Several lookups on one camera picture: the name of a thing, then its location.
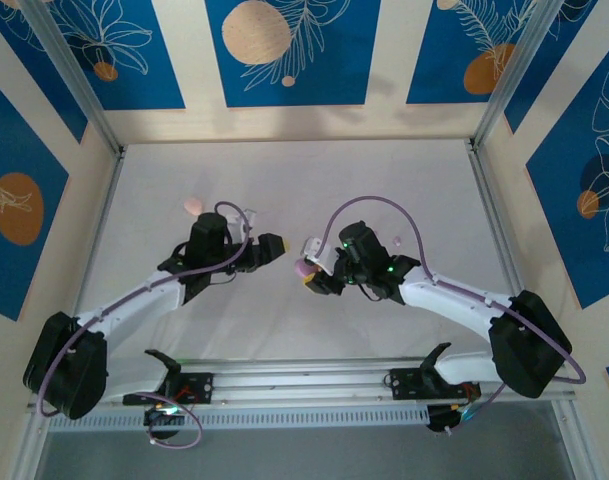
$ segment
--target metal frame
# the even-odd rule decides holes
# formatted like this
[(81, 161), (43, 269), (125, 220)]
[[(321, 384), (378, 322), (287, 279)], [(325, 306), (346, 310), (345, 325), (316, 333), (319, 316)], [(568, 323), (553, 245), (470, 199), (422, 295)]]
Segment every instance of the metal frame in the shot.
[[(498, 248), (498, 254), (502, 259), (502, 269), (511, 289), (514, 293), (517, 293), (523, 288), (523, 282), (515, 258), (512, 255), (513, 242), (511, 239), (513, 234), (509, 228), (510, 223), (498, 201), (494, 180), (487, 169), (484, 156), (475, 153), (470, 145), (467, 142), (464, 146), (469, 151), (471, 168), (477, 181), (480, 198)], [(109, 209), (110, 196), (107, 198), (104, 217)], [(236, 428), (235, 424), (230, 425), (227, 422), (235, 421), (236, 418), (238, 421), (242, 421), (242, 418), (247, 419), (250, 418), (249, 415), (252, 417), (254, 414), (310, 414), (312, 408), (318, 412), (324, 411), (328, 414), (340, 415), (340, 417), (334, 418), (344, 418), (340, 421), (342, 425), (348, 425), (351, 424), (351, 421), (359, 420), (349, 420), (350, 417), (341, 417), (341, 415), (355, 412), (356, 408), (362, 415), (387, 412), (392, 407), (395, 407), (395, 409), (401, 408), (401, 411), (421, 412), (422, 404), (438, 402), (404, 402), (404, 404), (400, 404), (400, 402), (392, 399), (390, 389), (383, 384), (384, 376), (390, 369), (417, 367), (421, 360), (421, 358), (293, 361), (184, 360), (180, 363), (182, 369), (186, 372), (204, 371), (216, 374), (213, 384), (212, 405), (196, 407), (198, 412), (204, 410), (203, 413), (209, 416), (209, 419), (211, 419), (211, 416), (213, 417), (211, 419), (213, 422), (209, 423), (207, 428), (213, 428), (217, 425), (217, 421), (223, 422), (222, 426), (228, 425), (226, 428)], [(496, 384), (483, 384), (483, 397), (488, 397), (496, 388)], [(547, 388), (545, 394), (540, 397), (540, 400), (550, 401), (555, 409), (559, 428), (576, 477), (589, 480), (606, 478), (597, 461), (590, 437), (583, 427), (574, 398), (575, 394), (571, 386), (552, 384)], [(528, 401), (528, 399), (507, 392), (501, 395), (497, 401)], [(29, 408), (32, 413), (29, 414), (29, 420), (27, 420), (26, 435), (20, 450), (21, 455), (17, 458), (14, 476), (10, 477), (14, 480), (34, 478), (45, 440), (45, 433), (49, 428), (48, 421), (39, 419), (39, 415), (35, 413), (34, 405), (29, 406)], [(67, 429), (67, 431), (76, 428), (87, 429), (87, 431), (88, 428), (94, 428), (97, 431), (132, 429), (139, 426), (139, 423), (133, 419), (141, 415), (141, 412), (141, 407), (126, 408), (116, 403), (107, 403), (99, 405), (89, 417), (92, 427), (89, 427), (89, 424), (74, 425), (73, 422), (66, 423), (64, 420), (59, 420), (58, 422), (63, 423), (61, 425), (55, 423), (53, 427)], [(311, 417), (311, 421), (315, 423), (316, 420)], [(397, 424), (399, 424), (402, 417), (395, 420), (395, 416), (392, 416), (387, 421), (398, 422)], [(261, 423), (268, 428), (279, 428), (279, 425), (275, 422), (280, 423), (271, 420), (264, 420)], [(302, 420), (301, 422), (300, 426), (318, 425), (309, 425), (310, 421), (307, 423), (307, 421)]]
[(17, 0), (17, 3), (82, 112), (95, 126), (109, 150), (119, 158), (123, 150), (122, 146), (104, 115), (104, 109), (84, 75), (82, 67), (75, 59), (47, 6), (41, 0)]
[(565, 0), (547, 0), (538, 2), (533, 15), (515, 46), (502, 76), (491, 94), (484, 115), (473, 134), (472, 144), (477, 151), (490, 135), (493, 127), (504, 113), (509, 100), (515, 93), (522, 77), (526, 73), (537, 49), (548, 33), (549, 26), (562, 8)]
[[(488, 108), (475, 131), (474, 138), (466, 144), (471, 168), (501, 259), (502, 270), (513, 293), (523, 288), (518, 262), (513, 254), (516, 251), (514, 236), (480, 147), (501, 117), (563, 1), (539, 2), (518, 42), (517, 54), (511, 58), (489, 100)], [(48, 13), (47, 7), (40, 0), (18, 0), (18, 3), (75, 100), (116, 156), (115, 170), (98, 222), (80, 296), (76, 302), (77, 310), (86, 290), (88, 275), (110, 211), (121, 173), (124, 149), (119, 144), (99, 100)], [(208, 407), (196, 407), (198, 411), (201, 410), (200, 416), (206, 416), (208, 419), (207, 429), (249, 426), (293, 428), (294, 426), (329, 426), (329, 419), (332, 420), (331, 426), (425, 423), (426, 407), (422, 403), (434, 404), (435, 401), (394, 402), (390, 389), (383, 385), (383, 378), (391, 368), (413, 367), (420, 361), (421, 359), (418, 358), (284, 362), (187, 361), (183, 362), (183, 369), (187, 372), (209, 371), (217, 374), (214, 380), (213, 404)], [(483, 396), (491, 394), (496, 387), (497, 385), (493, 384), (482, 385)], [(517, 400), (525, 399), (511, 392), (498, 398), (498, 401)], [(571, 387), (563, 384), (551, 385), (541, 400), (550, 401), (554, 408), (576, 477), (606, 478), (597, 461), (590, 436), (577, 411)], [(90, 416), (85, 417), (87, 420), (83, 419), (82, 424), (78, 425), (66, 419), (51, 421), (43, 419), (35, 413), (33, 407), (29, 406), (29, 412), (24, 415), (24, 436), (17, 445), (16, 461), (9, 476), (13, 480), (34, 478), (49, 424), (52, 425), (53, 431), (80, 428), (87, 431), (89, 428), (96, 431), (141, 428), (139, 420), (136, 419), (141, 416), (141, 407), (125, 408), (121, 405), (103, 404)]]

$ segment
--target pink sponge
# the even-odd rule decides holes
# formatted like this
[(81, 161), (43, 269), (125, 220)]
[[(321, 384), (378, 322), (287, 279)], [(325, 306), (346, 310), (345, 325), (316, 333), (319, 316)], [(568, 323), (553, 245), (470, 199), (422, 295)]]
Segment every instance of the pink sponge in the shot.
[(315, 268), (314, 265), (309, 265), (308, 263), (306, 263), (303, 258), (298, 258), (295, 261), (295, 273), (300, 278), (306, 278), (310, 274), (315, 272), (317, 272), (317, 268)]

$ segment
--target beige circle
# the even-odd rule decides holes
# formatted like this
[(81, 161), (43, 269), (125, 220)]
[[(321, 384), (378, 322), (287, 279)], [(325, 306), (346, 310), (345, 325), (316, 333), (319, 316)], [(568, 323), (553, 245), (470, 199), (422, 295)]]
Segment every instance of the beige circle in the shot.
[(460, 0), (436, 0), (435, 3), (440, 10), (450, 10), (451, 8), (457, 7)]
[(224, 45), (235, 60), (261, 65), (277, 60), (291, 45), (291, 29), (277, 9), (266, 2), (240, 3), (222, 23)]
[[(52, 1), (53, 0), (42, 0), (42, 3), (49, 3)], [(0, 2), (2, 2), (5, 5), (8, 5), (11, 8), (14, 8), (15, 10), (18, 10), (20, 8), (20, 6), (17, 3), (17, 0), (0, 0)]]
[(282, 85), (284, 85), (285, 87), (292, 87), (293, 85), (295, 85), (295, 78), (291, 77), (290, 75), (285, 76), (282, 79)]

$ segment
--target orange circle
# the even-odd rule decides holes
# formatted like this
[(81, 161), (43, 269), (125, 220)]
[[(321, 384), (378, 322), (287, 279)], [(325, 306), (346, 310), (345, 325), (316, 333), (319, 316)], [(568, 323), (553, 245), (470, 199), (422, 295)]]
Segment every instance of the orange circle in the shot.
[(0, 233), (15, 245), (30, 245), (40, 234), (44, 221), (44, 200), (40, 187), (24, 173), (7, 173), (0, 178), (0, 190), (3, 190), (0, 200), (4, 198), (4, 192), (16, 198), (30, 195), (28, 200), (22, 202), (30, 211), (10, 203), (0, 205)]
[(509, 58), (513, 55), (515, 45), (505, 43), (493, 50), (484, 52), (473, 60), (464, 74), (464, 88), (472, 95), (486, 95), (495, 90), (500, 75), (496, 70), (496, 59), (499, 73), (504, 71)]
[(110, 63), (97, 62), (93, 66), (93, 71), (100, 80), (104, 80), (105, 82), (114, 82), (117, 80), (117, 69)]
[(600, 199), (597, 193), (586, 190), (577, 199), (577, 211), (587, 220), (590, 220), (600, 209)]

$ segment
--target pink object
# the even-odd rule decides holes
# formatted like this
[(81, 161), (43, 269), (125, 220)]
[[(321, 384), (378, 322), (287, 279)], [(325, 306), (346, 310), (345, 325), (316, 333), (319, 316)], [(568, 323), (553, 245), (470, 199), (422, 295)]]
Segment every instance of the pink object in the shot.
[(313, 265), (306, 263), (303, 258), (298, 258), (295, 260), (295, 273), (300, 278), (306, 278), (311, 273), (315, 273), (316, 271), (316, 268)]
[(204, 205), (201, 200), (195, 197), (189, 197), (184, 202), (184, 209), (191, 215), (197, 217), (204, 211)]

